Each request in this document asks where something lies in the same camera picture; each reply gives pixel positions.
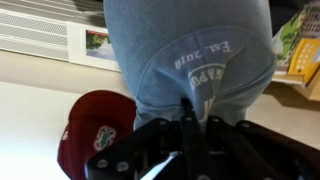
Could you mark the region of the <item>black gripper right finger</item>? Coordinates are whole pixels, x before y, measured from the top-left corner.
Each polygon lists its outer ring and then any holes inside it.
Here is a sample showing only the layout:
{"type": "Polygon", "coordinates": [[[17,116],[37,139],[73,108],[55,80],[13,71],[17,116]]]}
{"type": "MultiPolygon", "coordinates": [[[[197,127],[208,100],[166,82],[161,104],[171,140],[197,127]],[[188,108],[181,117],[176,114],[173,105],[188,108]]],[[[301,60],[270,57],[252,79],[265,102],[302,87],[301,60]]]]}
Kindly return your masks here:
{"type": "Polygon", "coordinates": [[[222,138],[227,148],[235,155],[250,180],[281,180],[281,174],[268,165],[246,138],[226,124],[221,118],[208,118],[207,130],[222,138]]]}

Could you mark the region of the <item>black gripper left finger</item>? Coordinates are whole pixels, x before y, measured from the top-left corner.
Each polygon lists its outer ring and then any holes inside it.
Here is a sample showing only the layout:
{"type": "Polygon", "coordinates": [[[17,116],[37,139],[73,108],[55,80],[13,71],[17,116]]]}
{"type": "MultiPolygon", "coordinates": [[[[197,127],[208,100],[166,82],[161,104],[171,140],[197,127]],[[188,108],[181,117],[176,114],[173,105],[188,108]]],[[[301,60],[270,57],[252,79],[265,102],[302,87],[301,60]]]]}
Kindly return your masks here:
{"type": "Polygon", "coordinates": [[[180,127],[188,180],[211,180],[210,159],[206,140],[189,99],[182,99],[183,116],[180,127]]]}

